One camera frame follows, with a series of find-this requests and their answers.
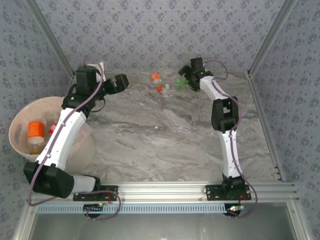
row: white cable tray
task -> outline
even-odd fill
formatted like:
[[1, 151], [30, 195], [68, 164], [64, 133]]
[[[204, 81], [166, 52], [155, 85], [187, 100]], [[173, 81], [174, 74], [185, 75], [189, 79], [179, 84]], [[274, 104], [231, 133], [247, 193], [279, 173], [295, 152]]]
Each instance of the white cable tray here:
[[[112, 214], [119, 204], [112, 203], [104, 205], [103, 209], [93, 208], [89, 213]], [[42, 204], [37, 208], [37, 214], [83, 214], [84, 204], [79, 203], [58, 203]], [[122, 204], [119, 214], [221, 214], [226, 213], [224, 203], [161, 203], [161, 204]]]

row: metal bracket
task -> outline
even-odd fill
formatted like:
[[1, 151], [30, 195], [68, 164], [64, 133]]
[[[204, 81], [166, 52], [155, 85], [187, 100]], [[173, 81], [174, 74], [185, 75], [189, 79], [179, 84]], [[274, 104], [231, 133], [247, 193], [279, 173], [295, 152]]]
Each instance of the metal bracket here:
[[[116, 186], [116, 185], [102, 185], [99, 188], [99, 191], [102, 191], [102, 190], [109, 190], [109, 191], [118, 193], [118, 186]], [[106, 194], [106, 193], [74, 194], [73, 195], [73, 201], [75, 201], [75, 202], [92, 202], [92, 201], [99, 201], [99, 202], [111, 201], [111, 202], [115, 202], [115, 201], [117, 201], [117, 197], [115, 195], [113, 195], [113, 194]]]
[[240, 201], [243, 198], [240, 195], [243, 195], [246, 200], [251, 200], [251, 193], [248, 185], [245, 185], [245, 189], [243, 191], [237, 191], [236, 194], [228, 196], [225, 194], [222, 185], [206, 185], [205, 186], [206, 199], [208, 201], [224, 201], [224, 200], [236, 200]]

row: robotic arm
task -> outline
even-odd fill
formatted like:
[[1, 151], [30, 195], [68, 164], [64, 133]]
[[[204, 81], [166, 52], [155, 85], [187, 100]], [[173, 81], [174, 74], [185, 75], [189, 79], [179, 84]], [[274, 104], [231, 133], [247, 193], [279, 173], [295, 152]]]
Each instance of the robotic arm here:
[[36, 193], [51, 195], [54, 197], [67, 198], [70, 194], [79, 192], [92, 192], [93, 190], [101, 190], [100, 179], [93, 176], [76, 175], [72, 176], [66, 173], [67, 156], [70, 148], [75, 140], [75, 137], [85, 123], [90, 111], [95, 107], [97, 100], [103, 100], [105, 95], [116, 94], [124, 91], [129, 80], [126, 75], [119, 74], [112, 79], [107, 79], [101, 84], [99, 91], [94, 97], [84, 106], [74, 112], [69, 119], [66, 119], [75, 108], [80, 106], [89, 96], [95, 91], [98, 86], [96, 73], [100, 73], [94, 66], [80, 66], [75, 72], [76, 83], [69, 90], [68, 95], [62, 103], [62, 111], [49, 142], [37, 157], [35, 162], [27, 162], [23, 172], [28, 182], [31, 184], [36, 170], [46, 158], [46, 161], [34, 182], [33, 191]]
[[218, 131], [224, 162], [223, 181], [221, 185], [206, 186], [207, 200], [239, 200], [240, 195], [250, 200], [250, 189], [241, 177], [242, 170], [236, 144], [237, 131], [231, 131], [239, 121], [238, 105], [220, 88], [213, 74], [206, 71], [201, 57], [190, 61], [191, 67], [184, 66], [179, 74], [184, 75], [193, 91], [203, 90], [212, 101], [211, 125], [214, 130]]

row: red label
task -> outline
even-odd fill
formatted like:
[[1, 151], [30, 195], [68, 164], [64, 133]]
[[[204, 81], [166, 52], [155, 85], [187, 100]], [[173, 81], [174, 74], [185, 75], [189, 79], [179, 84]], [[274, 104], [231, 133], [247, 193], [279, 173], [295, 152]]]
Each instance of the red label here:
[[50, 133], [50, 134], [53, 134], [53, 133], [54, 133], [54, 130], [56, 129], [56, 126], [57, 126], [56, 123], [52, 123], [52, 125], [51, 125], [51, 127], [50, 127], [50, 130], [49, 130], [49, 133]]

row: bottle in bucket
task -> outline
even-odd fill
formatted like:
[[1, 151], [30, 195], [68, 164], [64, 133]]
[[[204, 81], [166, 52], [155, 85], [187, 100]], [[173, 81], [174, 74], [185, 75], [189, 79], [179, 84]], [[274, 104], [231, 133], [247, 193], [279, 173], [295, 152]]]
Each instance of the bottle in bucket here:
[[28, 147], [30, 154], [40, 154], [44, 149], [45, 125], [41, 119], [35, 119], [28, 124]]
[[47, 111], [42, 114], [42, 121], [46, 123], [44, 138], [45, 142], [47, 143], [51, 137], [51, 135], [54, 133], [54, 130], [56, 129], [56, 126], [58, 124], [60, 117], [60, 113], [57, 111]]

